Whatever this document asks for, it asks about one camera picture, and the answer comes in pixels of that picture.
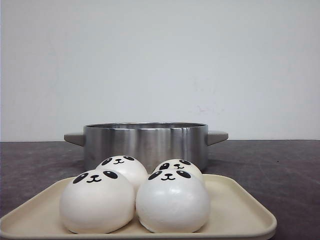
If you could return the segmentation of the beige plastic tray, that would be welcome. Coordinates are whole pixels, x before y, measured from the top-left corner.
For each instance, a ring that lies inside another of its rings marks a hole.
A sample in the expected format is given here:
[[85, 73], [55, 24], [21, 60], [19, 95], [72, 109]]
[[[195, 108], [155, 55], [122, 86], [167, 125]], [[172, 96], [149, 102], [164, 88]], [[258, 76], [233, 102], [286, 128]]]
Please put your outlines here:
[[52, 184], [0, 219], [0, 236], [11, 240], [268, 240], [277, 220], [235, 180], [205, 174], [211, 197], [209, 221], [194, 233], [151, 233], [137, 218], [107, 234], [75, 234], [62, 225], [59, 199], [71, 178]]

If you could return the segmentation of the panda bun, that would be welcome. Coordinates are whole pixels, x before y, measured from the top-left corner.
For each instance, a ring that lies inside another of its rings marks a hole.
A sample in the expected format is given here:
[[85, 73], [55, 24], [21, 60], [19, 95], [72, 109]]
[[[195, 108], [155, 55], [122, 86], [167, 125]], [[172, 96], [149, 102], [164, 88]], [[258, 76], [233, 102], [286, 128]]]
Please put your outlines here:
[[158, 170], [142, 183], [135, 200], [139, 222], [153, 233], [193, 233], [211, 213], [203, 181], [185, 170]]
[[133, 185], [137, 193], [140, 185], [148, 178], [145, 167], [134, 157], [128, 155], [111, 156], [103, 160], [97, 170], [113, 170], [123, 176]]
[[135, 214], [136, 193], [122, 174], [88, 170], [73, 179], [59, 201], [63, 225], [76, 234], [106, 234], [128, 224]]
[[193, 176], [197, 177], [201, 182], [205, 182], [200, 169], [190, 161], [184, 159], [169, 159], [163, 161], [153, 170], [152, 173], [164, 171], [167, 169], [188, 172], [189, 174], [192, 174]]

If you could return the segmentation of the stainless steel steamer pot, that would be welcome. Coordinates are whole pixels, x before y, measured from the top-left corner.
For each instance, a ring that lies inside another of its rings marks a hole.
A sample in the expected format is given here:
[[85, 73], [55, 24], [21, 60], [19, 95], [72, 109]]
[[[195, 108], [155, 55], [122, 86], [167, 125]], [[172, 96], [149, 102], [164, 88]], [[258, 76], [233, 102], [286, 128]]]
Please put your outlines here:
[[126, 155], [151, 173], [170, 159], [183, 159], [203, 170], [208, 165], [208, 147], [228, 137], [224, 131], [209, 131], [204, 123], [124, 122], [86, 125], [82, 133], [65, 134], [64, 140], [83, 147], [85, 170], [108, 157]]

